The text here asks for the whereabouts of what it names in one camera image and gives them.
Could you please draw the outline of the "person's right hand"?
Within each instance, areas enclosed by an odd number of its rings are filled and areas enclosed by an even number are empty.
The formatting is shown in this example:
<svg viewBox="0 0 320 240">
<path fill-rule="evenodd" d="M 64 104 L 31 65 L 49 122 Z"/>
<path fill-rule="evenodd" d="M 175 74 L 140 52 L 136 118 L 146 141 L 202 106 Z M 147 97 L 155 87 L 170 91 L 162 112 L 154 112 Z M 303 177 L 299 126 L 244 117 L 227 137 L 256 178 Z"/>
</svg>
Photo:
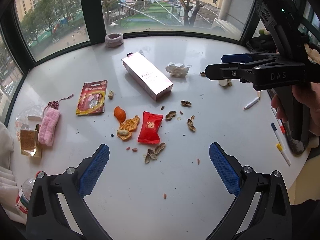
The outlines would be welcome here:
<svg viewBox="0 0 320 240">
<path fill-rule="evenodd" d="M 310 125 L 309 131 L 316 135 L 320 135 L 320 85 L 319 83 L 311 83 L 311 89 L 300 89 L 297 86 L 292 87 L 294 97 L 300 103 L 306 105 L 310 109 Z M 281 104 L 281 100 L 277 95 L 271 100 L 271 107 L 277 110 L 277 119 L 287 122 L 287 116 Z"/>
</svg>

